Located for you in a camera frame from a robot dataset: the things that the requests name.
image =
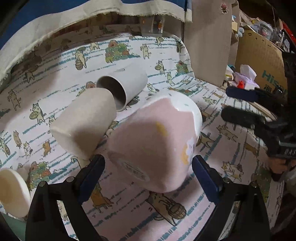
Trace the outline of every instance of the screw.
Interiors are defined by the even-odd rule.
[[[225,183],[231,183],[231,180],[227,177],[222,178],[223,182]]]
[[[45,184],[46,184],[46,181],[41,181],[41,182],[39,182],[39,186],[40,186],[40,187],[43,187]]]
[[[255,188],[258,187],[257,182],[251,182],[250,184],[251,184],[252,187],[255,187]]]
[[[71,183],[71,182],[73,182],[74,181],[74,177],[67,177],[67,179],[66,179],[66,181],[68,182],[68,183]]]

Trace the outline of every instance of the cat print fabric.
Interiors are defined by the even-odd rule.
[[[142,37],[140,32],[139,25],[76,30],[46,41],[15,66],[10,85],[0,93],[0,168],[28,170],[31,196],[42,180],[51,184],[76,176],[88,161],[59,146],[50,133],[51,123],[83,91],[95,88],[100,76],[137,62],[147,72],[147,86],[117,113],[98,143],[95,153],[105,156],[106,167],[90,199],[82,205],[99,234],[106,240],[191,241],[214,209],[192,168],[180,188],[158,194],[125,181],[106,158],[106,143],[113,130],[162,89],[183,93],[197,104],[203,126],[197,142],[191,143],[194,154],[202,155],[233,182],[257,181],[272,227],[283,183],[271,179],[262,140],[251,130],[225,123],[220,116],[226,105],[262,113],[245,101],[227,97],[223,89],[194,78],[189,54],[177,37]],[[58,202],[58,208],[68,234],[77,238],[63,202]],[[227,236],[230,223],[221,239]]]

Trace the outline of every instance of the yellow paint spot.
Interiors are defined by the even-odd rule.
[[[181,160],[185,165],[188,165],[188,155],[186,154],[187,144],[184,145],[183,151],[181,153]]]
[[[156,122],[156,129],[157,129],[157,132],[159,132],[163,137],[168,136],[168,132],[165,126],[158,121]]]

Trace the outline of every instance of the ceramic cup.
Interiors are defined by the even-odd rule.
[[[115,118],[116,106],[111,92],[90,88],[51,123],[50,131],[62,148],[88,160]]]
[[[186,178],[201,126],[200,110],[189,97],[160,91],[112,132],[107,154],[131,181],[170,192]]]
[[[139,64],[132,63],[100,77],[96,86],[109,90],[114,97],[116,110],[121,111],[145,88],[147,82],[146,71]]]
[[[31,197],[26,182],[10,168],[0,170],[0,202],[6,212],[17,218],[29,213]]]

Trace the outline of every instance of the white cup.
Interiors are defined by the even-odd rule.
[[[10,168],[0,170],[0,202],[6,212],[17,218],[29,213],[31,197],[26,182]]]
[[[137,63],[132,63],[98,79],[99,88],[109,90],[115,100],[116,110],[123,110],[126,105],[147,85],[146,71]]]
[[[50,131],[67,152],[88,160],[115,118],[116,107],[110,91],[90,88],[51,123]]]

